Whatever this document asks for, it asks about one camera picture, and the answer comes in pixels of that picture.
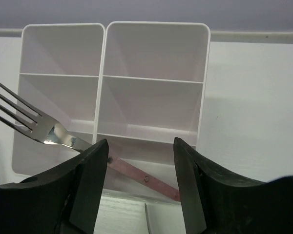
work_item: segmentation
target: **compartment organizer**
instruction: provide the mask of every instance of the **compartment organizer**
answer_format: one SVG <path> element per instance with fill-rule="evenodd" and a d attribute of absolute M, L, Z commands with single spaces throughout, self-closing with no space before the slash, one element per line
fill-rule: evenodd
<path fill-rule="evenodd" d="M 198 145 L 210 31 L 200 23 L 29 25 L 18 94 L 74 135 L 178 188 L 173 140 Z M 65 147 L 15 133 L 12 168 L 34 175 L 69 158 Z M 167 199 L 108 168 L 105 189 Z"/>

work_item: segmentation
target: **stainless steel fork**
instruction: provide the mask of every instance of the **stainless steel fork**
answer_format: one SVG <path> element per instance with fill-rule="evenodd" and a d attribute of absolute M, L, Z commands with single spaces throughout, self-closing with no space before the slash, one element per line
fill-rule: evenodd
<path fill-rule="evenodd" d="M 0 110 L 8 114 L 10 117 L 15 119 L 17 122 L 21 123 L 27 129 L 24 129 L 8 120 L 0 116 L 0 121 L 18 131 L 19 133 L 33 139 L 37 142 L 49 145 L 64 145 L 71 149 L 74 149 L 78 152 L 82 152 L 91 146 L 90 143 L 72 136 L 70 132 L 68 132 L 64 126 L 59 123 L 53 117 L 47 115 L 43 111 L 34 107 L 17 94 L 13 93 L 7 87 L 0 83 L 0 87 L 8 92 L 11 96 L 16 98 L 18 101 L 23 103 L 29 109 L 33 110 L 37 113 L 37 115 L 33 115 L 29 113 L 27 110 L 23 109 L 19 105 L 15 104 L 11 100 L 7 99 L 5 96 L 0 94 L 0 99 L 5 101 L 7 104 L 15 108 L 17 111 L 21 112 L 27 118 L 32 120 L 32 122 L 27 121 L 26 119 L 14 114 L 4 106 L 0 104 Z M 131 164 L 123 161 L 122 159 L 109 155 L 108 167 L 118 171 L 119 173 L 126 175 L 127 177 L 175 200 L 180 201 L 179 191 L 170 185 L 158 180 L 157 178 L 147 174 L 146 172 L 132 166 Z"/>

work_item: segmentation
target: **fork handle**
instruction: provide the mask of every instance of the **fork handle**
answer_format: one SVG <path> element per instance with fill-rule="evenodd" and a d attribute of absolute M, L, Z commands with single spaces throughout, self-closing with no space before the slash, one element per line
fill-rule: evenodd
<path fill-rule="evenodd" d="M 88 149 L 91 144 L 74 136 L 71 137 L 71 148 L 83 152 Z M 173 188 L 172 186 L 164 183 L 163 181 L 149 175 L 148 173 L 140 170 L 139 168 L 132 166 L 131 164 L 125 162 L 124 160 L 116 157 L 115 155 L 109 156 L 110 160 L 107 166 L 130 179 L 137 181 L 140 184 L 143 184 L 154 191 L 161 193 L 164 196 L 167 196 L 175 201 L 180 201 L 178 189 Z"/>

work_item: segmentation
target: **metal fork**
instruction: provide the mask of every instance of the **metal fork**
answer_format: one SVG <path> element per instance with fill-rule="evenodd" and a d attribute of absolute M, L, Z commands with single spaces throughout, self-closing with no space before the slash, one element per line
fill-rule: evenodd
<path fill-rule="evenodd" d="M 15 104 L 11 100 L 7 99 L 5 96 L 0 94 L 0 99 L 5 101 L 7 104 L 21 112 L 27 118 L 32 120 L 32 122 L 27 121 L 26 119 L 14 114 L 7 108 L 0 105 L 0 110 L 8 114 L 10 117 L 21 123 L 27 129 L 23 129 L 22 127 L 7 121 L 5 118 L 0 116 L 0 121 L 18 131 L 19 133 L 33 139 L 37 142 L 49 145 L 64 145 L 71 149 L 74 149 L 78 152 L 82 152 L 91 146 L 90 143 L 75 137 L 68 132 L 64 126 L 59 123 L 53 117 L 47 115 L 43 111 L 34 107 L 17 94 L 13 93 L 7 87 L 0 83 L 0 87 L 8 92 L 11 96 L 16 98 L 18 101 L 23 103 L 29 109 L 33 110 L 37 113 L 37 115 L 33 115 L 29 113 L 27 110 L 23 109 L 19 105 Z M 147 174 L 146 172 L 132 166 L 131 164 L 123 161 L 122 159 L 109 155 L 108 167 L 114 169 L 115 171 L 167 196 L 175 201 L 180 201 L 179 191 L 170 185 L 158 180 L 157 178 Z"/>

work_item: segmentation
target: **fork tines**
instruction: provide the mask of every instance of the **fork tines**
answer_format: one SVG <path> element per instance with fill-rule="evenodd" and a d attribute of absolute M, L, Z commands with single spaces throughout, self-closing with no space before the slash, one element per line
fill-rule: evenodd
<path fill-rule="evenodd" d="M 8 110 L 7 108 L 5 108 L 4 106 L 2 106 L 0 104 L 0 110 L 2 110 L 3 112 L 5 112 L 7 115 L 9 115 L 10 117 L 12 117 L 13 119 L 15 119 L 16 121 L 18 121 L 19 123 L 23 124 L 25 127 L 27 127 L 30 131 L 33 130 L 33 127 L 36 125 L 37 123 L 37 118 L 39 118 L 39 116 L 42 116 L 42 112 L 40 110 L 38 110 L 36 107 L 32 106 L 31 104 L 29 104 L 27 101 L 25 101 L 24 99 L 22 99 L 21 97 L 19 97 L 17 94 L 15 94 L 14 92 L 12 92 L 10 89 L 8 89 L 7 87 L 5 87 L 3 84 L 0 83 L 0 87 L 5 90 L 6 92 L 8 92 L 11 96 L 13 96 L 14 98 L 16 98 L 18 101 L 20 101 L 21 103 L 23 103 L 25 106 L 27 106 L 29 109 L 33 110 L 34 112 L 36 112 L 38 114 L 38 116 L 35 116 L 31 113 L 29 113 L 28 111 L 26 111 L 25 109 L 23 109 L 22 107 L 20 107 L 19 105 L 15 104 L 14 102 L 12 102 L 11 100 L 7 99 L 5 96 L 3 96 L 2 94 L 0 94 L 0 99 L 2 99 L 4 102 L 6 102 L 7 104 L 9 104 L 10 106 L 12 106 L 13 108 L 15 108 L 16 110 L 18 110 L 19 112 L 21 112 L 23 115 L 25 115 L 26 117 L 28 117 L 29 119 L 31 119 L 33 122 L 28 122 L 27 120 L 25 120 L 24 118 L 14 114 L 13 112 L 11 112 L 10 110 Z M 17 126 L 16 124 L 13 124 L 9 121 L 7 121 L 5 118 L 0 116 L 0 121 L 5 123 L 6 125 L 8 125 L 9 127 L 15 129 L 16 131 L 24 134 L 27 130 L 24 130 L 22 128 L 20 128 L 19 126 Z"/>

